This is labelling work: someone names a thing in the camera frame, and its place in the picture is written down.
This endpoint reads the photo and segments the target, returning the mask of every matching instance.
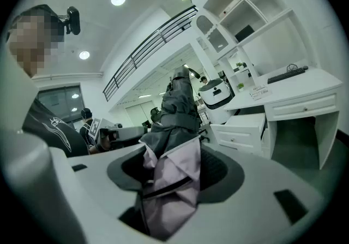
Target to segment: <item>black metal railing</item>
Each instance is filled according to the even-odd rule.
[[[152,54],[168,43],[172,38],[190,27],[191,20],[196,15],[195,5],[178,13],[149,35],[122,63],[112,79],[103,90],[107,101],[133,72]]]

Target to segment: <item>black cable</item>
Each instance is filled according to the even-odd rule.
[[[148,117],[147,117],[147,114],[144,112],[144,109],[143,109],[143,107],[142,107],[142,103],[140,104],[140,107],[141,107],[141,109],[142,109],[142,111],[143,111],[145,117],[147,118],[147,121],[149,121],[149,119],[148,119]]]
[[[286,71],[287,71],[287,72],[290,72],[290,71],[295,70],[295,69],[298,69],[298,66],[297,66],[296,64],[294,64],[294,63],[290,63],[290,64],[287,66]]]

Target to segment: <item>white cabinet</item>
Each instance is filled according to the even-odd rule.
[[[231,116],[225,124],[211,124],[217,143],[241,152],[271,158],[276,139],[276,122],[265,113]]]
[[[338,89],[264,106],[270,121],[311,117],[338,111]]]

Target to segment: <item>person in background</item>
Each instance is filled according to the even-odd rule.
[[[57,14],[46,4],[34,6],[14,18],[7,35],[8,57],[14,58],[25,73],[32,78],[44,68],[51,50],[64,41],[64,25]],[[35,98],[22,130],[43,139],[48,146],[64,151],[67,157],[97,153],[89,148],[81,135],[47,109]],[[108,137],[101,143],[110,149]]]
[[[159,123],[161,120],[161,111],[157,107],[151,110],[151,119],[153,123]]]
[[[204,85],[207,84],[207,78],[205,76],[200,78],[200,82],[202,82]]]
[[[85,143],[89,148],[94,146],[94,142],[92,138],[88,135],[89,129],[91,128],[91,124],[93,122],[92,112],[89,108],[84,108],[81,110],[82,121],[84,122],[83,126],[80,128],[79,133],[84,139]]]

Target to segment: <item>gray floor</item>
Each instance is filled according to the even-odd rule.
[[[210,144],[217,145],[210,126],[206,124],[201,128],[208,131],[208,135],[202,135],[210,138]],[[278,121],[278,135],[272,160],[310,183],[325,198],[331,197],[348,160],[348,152],[349,149],[336,139],[325,166],[319,170],[314,125],[305,119]]]

